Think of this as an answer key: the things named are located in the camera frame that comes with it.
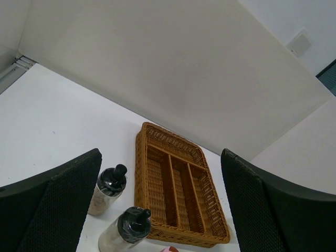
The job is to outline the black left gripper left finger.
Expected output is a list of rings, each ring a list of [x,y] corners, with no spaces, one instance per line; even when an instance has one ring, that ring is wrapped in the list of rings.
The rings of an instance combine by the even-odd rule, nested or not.
[[[1,187],[1,251],[76,251],[101,163],[92,149]]]

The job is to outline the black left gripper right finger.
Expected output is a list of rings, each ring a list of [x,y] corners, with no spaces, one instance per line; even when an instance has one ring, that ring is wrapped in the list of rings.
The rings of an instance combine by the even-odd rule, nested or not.
[[[240,251],[335,251],[335,195],[282,179],[229,149],[221,168]]]

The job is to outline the black-capped brown spice bottle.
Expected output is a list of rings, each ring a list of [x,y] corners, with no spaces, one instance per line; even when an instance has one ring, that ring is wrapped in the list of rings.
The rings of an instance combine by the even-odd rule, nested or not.
[[[127,184],[127,168],[123,164],[103,170],[97,179],[88,214],[103,214],[120,197]]]

